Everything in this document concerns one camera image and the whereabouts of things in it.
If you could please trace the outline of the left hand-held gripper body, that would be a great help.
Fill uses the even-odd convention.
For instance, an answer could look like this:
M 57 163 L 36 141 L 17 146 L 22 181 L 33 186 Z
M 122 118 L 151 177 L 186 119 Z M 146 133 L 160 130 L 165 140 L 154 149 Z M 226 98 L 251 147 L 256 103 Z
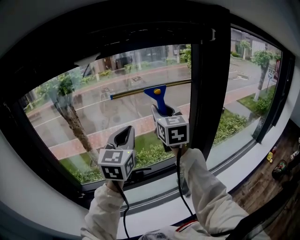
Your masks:
M 135 150 L 101 149 L 97 164 L 105 180 L 126 181 L 135 167 Z

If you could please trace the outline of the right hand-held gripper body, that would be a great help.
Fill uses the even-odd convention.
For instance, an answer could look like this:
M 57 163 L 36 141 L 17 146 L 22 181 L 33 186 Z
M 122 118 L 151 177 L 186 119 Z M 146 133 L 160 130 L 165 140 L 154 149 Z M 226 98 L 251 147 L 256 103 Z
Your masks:
M 187 115 L 156 118 L 157 136 L 166 146 L 189 143 L 189 121 Z

